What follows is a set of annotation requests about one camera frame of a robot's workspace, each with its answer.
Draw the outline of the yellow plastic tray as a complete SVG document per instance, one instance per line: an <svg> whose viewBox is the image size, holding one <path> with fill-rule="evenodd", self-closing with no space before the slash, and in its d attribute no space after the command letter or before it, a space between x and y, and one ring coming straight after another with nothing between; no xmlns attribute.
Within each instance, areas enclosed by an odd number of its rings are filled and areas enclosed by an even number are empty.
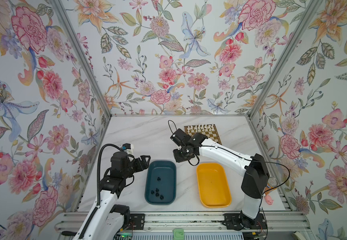
<svg viewBox="0 0 347 240"><path fill-rule="evenodd" d="M200 201L206 208L226 208L232 203L227 177L222 165L203 163L196 169Z"/></svg>

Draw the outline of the pink pig toy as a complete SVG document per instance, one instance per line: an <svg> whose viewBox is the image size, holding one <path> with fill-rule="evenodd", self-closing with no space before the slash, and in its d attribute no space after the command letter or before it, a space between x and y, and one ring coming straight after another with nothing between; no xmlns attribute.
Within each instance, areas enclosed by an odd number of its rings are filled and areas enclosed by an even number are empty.
<svg viewBox="0 0 347 240"><path fill-rule="evenodd" d="M269 206L271 206L273 204L273 199L270 195L265 195L264 200Z"/></svg>

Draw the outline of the wooden chess board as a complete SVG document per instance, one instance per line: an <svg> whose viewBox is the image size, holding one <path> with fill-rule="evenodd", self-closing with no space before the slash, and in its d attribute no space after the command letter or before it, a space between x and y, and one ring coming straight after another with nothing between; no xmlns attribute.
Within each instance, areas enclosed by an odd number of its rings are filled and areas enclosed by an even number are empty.
<svg viewBox="0 0 347 240"><path fill-rule="evenodd" d="M196 133L203 134L218 144L222 144L215 124L210 125L190 125L184 127L185 132L193 136Z"/></svg>

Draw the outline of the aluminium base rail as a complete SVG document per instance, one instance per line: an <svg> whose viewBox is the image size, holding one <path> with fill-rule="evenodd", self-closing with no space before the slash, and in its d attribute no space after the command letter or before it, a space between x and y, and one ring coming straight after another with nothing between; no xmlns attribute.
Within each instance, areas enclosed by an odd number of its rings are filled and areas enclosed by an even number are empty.
<svg viewBox="0 0 347 240"><path fill-rule="evenodd" d="M127 232L170 232L174 229L184 229L189 232L231 231L225 223L224 215L234 212L145 212L141 229L126 229ZM257 230L265 232L307 232L310 224L301 212L265 211L263 217L255 223ZM77 232L83 224L87 212L64 214L55 229Z"/></svg>

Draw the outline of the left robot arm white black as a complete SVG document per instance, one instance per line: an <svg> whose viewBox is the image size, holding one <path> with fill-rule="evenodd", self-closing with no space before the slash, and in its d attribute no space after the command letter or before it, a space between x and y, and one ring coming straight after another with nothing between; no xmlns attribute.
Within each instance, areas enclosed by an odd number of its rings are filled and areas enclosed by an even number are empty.
<svg viewBox="0 0 347 240"><path fill-rule="evenodd" d="M134 179L135 173L147 170L151 159L150 156L135 158L127 152L116 152L111 157L111 167L102 175L101 157L102 152L97 160L96 200L75 240L111 240L120 229L129 225L129 207L116 202L128 187L127 179Z"/></svg>

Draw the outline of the dark teal plastic tray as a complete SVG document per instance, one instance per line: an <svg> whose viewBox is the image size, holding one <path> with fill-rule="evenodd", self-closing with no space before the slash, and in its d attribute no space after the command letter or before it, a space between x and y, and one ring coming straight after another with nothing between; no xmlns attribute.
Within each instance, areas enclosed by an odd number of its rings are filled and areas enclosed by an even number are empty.
<svg viewBox="0 0 347 240"><path fill-rule="evenodd" d="M145 200L151 205L170 205L176 198L176 165L171 161L150 163L146 185Z"/></svg>

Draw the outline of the green clip on rail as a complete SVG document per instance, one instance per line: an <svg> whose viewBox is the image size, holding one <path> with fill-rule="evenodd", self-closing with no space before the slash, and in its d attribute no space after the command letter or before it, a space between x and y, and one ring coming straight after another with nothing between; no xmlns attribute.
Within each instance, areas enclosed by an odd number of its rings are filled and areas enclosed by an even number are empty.
<svg viewBox="0 0 347 240"><path fill-rule="evenodd" d="M173 240L184 240L184 229L174 229L173 230Z"/></svg>

